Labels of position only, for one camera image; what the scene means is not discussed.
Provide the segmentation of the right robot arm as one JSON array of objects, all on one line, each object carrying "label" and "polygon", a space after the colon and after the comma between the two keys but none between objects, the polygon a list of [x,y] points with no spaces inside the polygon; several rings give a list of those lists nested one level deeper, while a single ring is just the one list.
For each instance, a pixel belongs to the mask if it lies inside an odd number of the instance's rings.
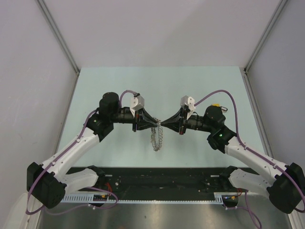
[{"label": "right robot arm", "polygon": [[220,179],[224,191],[232,191],[235,187],[246,189],[268,198],[283,213],[290,214],[296,210],[305,199],[302,168],[296,163],[287,165],[254,151],[224,122],[225,116],[219,106],[207,107],[204,116],[192,114],[185,106],[161,125],[180,135],[187,129],[208,132],[207,141],[212,149],[238,159],[256,172],[250,174],[230,168],[229,174]]}]

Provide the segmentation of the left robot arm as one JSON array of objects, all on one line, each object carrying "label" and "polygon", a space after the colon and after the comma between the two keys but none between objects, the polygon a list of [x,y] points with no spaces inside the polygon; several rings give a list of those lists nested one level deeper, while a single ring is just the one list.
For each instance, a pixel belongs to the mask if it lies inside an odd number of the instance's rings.
[{"label": "left robot arm", "polygon": [[68,171],[114,129],[114,124],[131,124],[134,132],[158,126],[145,110],[143,97],[136,92],[132,94],[130,106],[122,107],[117,93],[105,93],[98,108],[89,113],[80,133],[67,146],[41,164],[31,163],[26,172],[28,196],[51,209],[71,192],[90,187],[96,191],[103,189],[104,174],[97,167],[90,166],[73,174]]}]

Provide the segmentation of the metal keyring holder disc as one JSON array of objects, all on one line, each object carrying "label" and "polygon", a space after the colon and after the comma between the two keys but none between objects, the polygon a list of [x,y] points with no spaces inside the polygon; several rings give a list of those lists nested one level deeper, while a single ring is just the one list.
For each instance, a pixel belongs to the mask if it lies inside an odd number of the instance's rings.
[{"label": "metal keyring holder disc", "polygon": [[155,152],[160,151],[163,146],[163,127],[161,120],[154,118],[157,122],[157,127],[151,128],[151,144]]}]

